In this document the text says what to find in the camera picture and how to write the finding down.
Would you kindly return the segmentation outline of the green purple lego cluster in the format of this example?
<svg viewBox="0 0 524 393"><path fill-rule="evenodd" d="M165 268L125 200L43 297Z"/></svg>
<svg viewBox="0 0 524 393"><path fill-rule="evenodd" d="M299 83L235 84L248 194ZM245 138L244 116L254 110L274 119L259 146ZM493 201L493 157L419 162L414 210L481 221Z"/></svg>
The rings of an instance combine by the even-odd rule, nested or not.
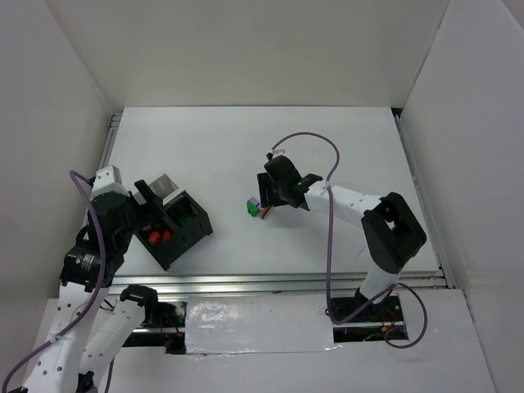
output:
<svg viewBox="0 0 524 393"><path fill-rule="evenodd" d="M254 198L254 197L251 197L247 202L246 202L246 210L247 210L247 213L252 216L252 217L256 217L260 214L260 212L262 211L262 207L261 207L261 204L260 202Z"/></svg>

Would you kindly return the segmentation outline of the tan lego plate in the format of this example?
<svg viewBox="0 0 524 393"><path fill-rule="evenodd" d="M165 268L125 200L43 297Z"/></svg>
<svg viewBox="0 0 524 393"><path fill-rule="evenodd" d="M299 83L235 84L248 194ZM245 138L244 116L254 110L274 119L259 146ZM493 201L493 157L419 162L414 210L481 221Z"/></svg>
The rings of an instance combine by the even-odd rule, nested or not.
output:
<svg viewBox="0 0 524 393"><path fill-rule="evenodd" d="M260 211L260 218L265 219L265 217L268 215L270 210L272 209L272 206L266 206Z"/></svg>

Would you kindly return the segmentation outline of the red lego plate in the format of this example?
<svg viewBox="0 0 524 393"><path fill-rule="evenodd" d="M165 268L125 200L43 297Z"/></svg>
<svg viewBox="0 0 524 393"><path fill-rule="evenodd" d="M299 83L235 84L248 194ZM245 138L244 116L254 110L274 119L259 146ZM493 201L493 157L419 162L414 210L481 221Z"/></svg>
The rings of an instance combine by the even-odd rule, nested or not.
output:
<svg viewBox="0 0 524 393"><path fill-rule="evenodd" d="M161 242L161 243L166 242L166 241L170 238L170 236L171 236L170 231L169 231L169 230L165 230L165 231L163 232L163 234L162 234L162 237L161 237L161 241L160 241L160 242Z"/></svg>

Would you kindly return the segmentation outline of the small green lego brick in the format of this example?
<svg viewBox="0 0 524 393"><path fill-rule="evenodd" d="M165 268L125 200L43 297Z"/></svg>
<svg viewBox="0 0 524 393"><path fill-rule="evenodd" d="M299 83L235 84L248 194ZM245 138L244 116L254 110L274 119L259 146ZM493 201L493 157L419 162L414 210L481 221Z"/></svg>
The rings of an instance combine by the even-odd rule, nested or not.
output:
<svg viewBox="0 0 524 393"><path fill-rule="evenodd" d="M192 220L193 220L192 216L184 214L178 217L177 222L181 227L183 227L183 226L190 224Z"/></svg>

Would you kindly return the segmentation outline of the red and tan lego brick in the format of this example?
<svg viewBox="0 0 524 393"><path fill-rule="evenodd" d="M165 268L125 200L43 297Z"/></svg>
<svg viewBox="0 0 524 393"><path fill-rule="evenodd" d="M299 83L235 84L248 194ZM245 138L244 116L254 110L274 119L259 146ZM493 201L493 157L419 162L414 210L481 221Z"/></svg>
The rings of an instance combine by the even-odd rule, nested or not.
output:
<svg viewBox="0 0 524 393"><path fill-rule="evenodd" d="M148 238L148 242L151 246L157 246L158 244L161 243L161 240L162 240L162 234L157 231L152 231Z"/></svg>

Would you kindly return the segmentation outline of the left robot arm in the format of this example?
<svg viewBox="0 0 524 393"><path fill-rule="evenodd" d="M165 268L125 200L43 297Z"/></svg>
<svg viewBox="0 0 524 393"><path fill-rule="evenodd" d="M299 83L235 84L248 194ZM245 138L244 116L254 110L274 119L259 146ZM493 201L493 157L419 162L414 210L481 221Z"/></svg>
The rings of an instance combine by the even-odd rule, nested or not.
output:
<svg viewBox="0 0 524 393"><path fill-rule="evenodd" d="M88 184L91 192L78 188L88 222L65 255L47 340L28 355L36 364L19 392L109 391L120 349L134 329L161 309L154 289L132 284L121 292L100 330L92 331L147 208L123 187L115 169L102 169Z"/></svg>

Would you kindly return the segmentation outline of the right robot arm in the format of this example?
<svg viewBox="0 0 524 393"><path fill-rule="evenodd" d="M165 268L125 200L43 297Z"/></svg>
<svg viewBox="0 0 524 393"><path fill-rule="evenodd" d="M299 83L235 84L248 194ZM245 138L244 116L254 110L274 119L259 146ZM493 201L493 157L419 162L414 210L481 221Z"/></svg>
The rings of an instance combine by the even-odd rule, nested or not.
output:
<svg viewBox="0 0 524 393"><path fill-rule="evenodd" d="M373 265L355 294L358 305L374 309L393 290L401 271L426 244L427 235L406 200L396 192L363 194L330 183L316 174L302 176L289 158L268 154L257 175L261 205L291 206L328 215L326 294L331 295L334 221L364 232Z"/></svg>

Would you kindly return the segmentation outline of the white two-compartment container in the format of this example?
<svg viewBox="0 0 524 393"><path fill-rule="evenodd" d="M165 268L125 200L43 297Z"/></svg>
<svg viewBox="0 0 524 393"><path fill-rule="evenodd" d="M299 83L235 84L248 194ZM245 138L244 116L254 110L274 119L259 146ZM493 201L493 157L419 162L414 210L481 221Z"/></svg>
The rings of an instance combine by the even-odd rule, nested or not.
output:
<svg viewBox="0 0 524 393"><path fill-rule="evenodd" d="M183 196L184 189L179 187L167 174L162 174L147 184L152 192L162 199L165 209L173 206ZM146 204L146 201L137 202L139 205Z"/></svg>

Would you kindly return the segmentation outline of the black two-compartment container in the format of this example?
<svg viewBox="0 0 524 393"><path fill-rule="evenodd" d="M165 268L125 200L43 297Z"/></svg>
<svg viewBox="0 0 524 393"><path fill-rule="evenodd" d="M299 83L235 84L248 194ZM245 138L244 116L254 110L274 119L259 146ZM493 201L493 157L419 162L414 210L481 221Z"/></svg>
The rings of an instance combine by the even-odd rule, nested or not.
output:
<svg viewBox="0 0 524 393"><path fill-rule="evenodd" d="M153 228L149 223L145 228L135 233L135 236L158 265L164 271L167 271L177 259L194 247L201 239L211 235L213 228L207 212L185 191L173 206L165 209L165 212L171 229ZM184 214L192 216L193 220L190 224L181 227L177 219ZM148 242L151 232L157 231L163 234L165 230L170 231L170 238L157 246L151 246Z"/></svg>

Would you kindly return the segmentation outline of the aluminium left rail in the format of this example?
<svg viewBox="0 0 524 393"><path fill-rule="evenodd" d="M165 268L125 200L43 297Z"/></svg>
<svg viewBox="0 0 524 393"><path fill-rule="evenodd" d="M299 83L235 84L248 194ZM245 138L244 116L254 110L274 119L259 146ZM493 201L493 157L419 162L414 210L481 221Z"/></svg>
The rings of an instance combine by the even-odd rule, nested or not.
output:
<svg viewBox="0 0 524 393"><path fill-rule="evenodd" d="M109 128L106 135L106 141L102 150L102 156L99 162L98 168L101 169L103 167L108 166L110 158L111 158L111 152L113 150L113 146L115 144L116 136L120 127L120 122L122 119L123 113L115 113L110 120Z"/></svg>

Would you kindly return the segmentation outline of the aluminium rail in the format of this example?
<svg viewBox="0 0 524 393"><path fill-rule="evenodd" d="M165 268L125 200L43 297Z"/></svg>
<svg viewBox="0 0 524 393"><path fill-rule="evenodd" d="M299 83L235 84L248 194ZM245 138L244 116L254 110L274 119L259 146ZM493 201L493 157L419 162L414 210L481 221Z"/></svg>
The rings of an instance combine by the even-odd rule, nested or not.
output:
<svg viewBox="0 0 524 393"><path fill-rule="evenodd" d="M428 238L431 241L431 248L433 250L433 253L435 254L437 264L440 267L440 270L442 271L442 275L446 281L446 286L449 289L456 289L456 282L454 279L453 273L449 270L449 266L447 265L446 255L445 252L440 244L439 236L436 232L436 227L434 223L432 222L431 213L427 207L427 203L425 201L423 192L422 192L422 183L421 178L418 173L417 166L415 164L413 153L411 152L408 140L406 139L405 132L403 129L403 125L401 122L401 110L400 108L392 108L391 109L393 119L395 121L395 126L397 128L400 141L402 143L402 147L404 149L404 154L406 156L406 160L409 165L409 170L412 176L413 184L416 189L416 193L418 195L418 200L422 209L422 215L424 218L424 222L427 226L427 233Z"/></svg>
<svg viewBox="0 0 524 393"><path fill-rule="evenodd" d="M333 273L331 289L348 292L359 287L364 280L362 273ZM446 288L443 273L406 273L401 282L414 288ZM325 290L325 274L259 274L211 276L123 276L114 279L110 296L119 295L130 285L150 287L160 297L187 296L264 296L290 293L315 293Z"/></svg>
<svg viewBox="0 0 524 393"><path fill-rule="evenodd" d="M115 144L116 136L120 127L120 122L122 119L123 113L115 113L110 120L109 128L106 135L106 141L102 150L102 156L99 162L98 168L101 169L103 167L108 166L110 158L111 158L111 152L113 150L113 146Z"/></svg>

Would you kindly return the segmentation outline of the aluminium front rail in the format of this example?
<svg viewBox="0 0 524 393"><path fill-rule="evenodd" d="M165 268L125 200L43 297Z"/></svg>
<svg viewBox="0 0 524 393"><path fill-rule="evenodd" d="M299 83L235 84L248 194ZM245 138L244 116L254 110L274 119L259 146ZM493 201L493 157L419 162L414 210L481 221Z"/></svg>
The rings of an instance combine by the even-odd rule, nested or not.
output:
<svg viewBox="0 0 524 393"><path fill-rule="evenodd" d="M364 280L362 273L333 273L331 289L348 292L359 287ZM414 288L446 288L443 273L406 273L401 282ZM211 276L123 276L114 279L110 296L119 295L130 285L150 287L160 297L187 296L264 296L290 293L315 293L325 290L325 274L259 274Z"/></svg>

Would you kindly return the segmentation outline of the aluminium right rail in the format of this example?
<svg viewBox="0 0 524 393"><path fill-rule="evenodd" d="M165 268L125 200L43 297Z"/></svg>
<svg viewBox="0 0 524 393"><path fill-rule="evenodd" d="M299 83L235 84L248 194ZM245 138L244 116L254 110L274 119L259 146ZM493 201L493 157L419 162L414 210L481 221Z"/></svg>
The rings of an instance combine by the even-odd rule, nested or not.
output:
<svg viewBox="0 0 524 393"><path fill-rule="evenodd" d="M433 250L433 253L435 254L437 264L440 267L440 270L442 271L442 275L446 281L446 286L449 289L456 289L456 282L454 279L453 273L449 270L449 266L447 265L446 255L445 252L440 244L439 236L436 232L436 227L434 223L432 222L431 213L427 207L427 203L425 201L423 192L422 192L422 183L421 178L418 173L417 166L415 164L413 153L411 152L408 140L406 139L405 132L403 129L403 125L401 122L401 110L400 108L392 108L391 109L393 119L395 121L395 126L397 128L400 141L402 143L402 147L404 149L404 154L406 156L406 160L409 165L409 170L412 176L413 184L416 189L416 193L418 195L418 200L422 209L422 215L424 218L424 222L427 226L427 233L428 238L431 241L431 248Z"/></svg>

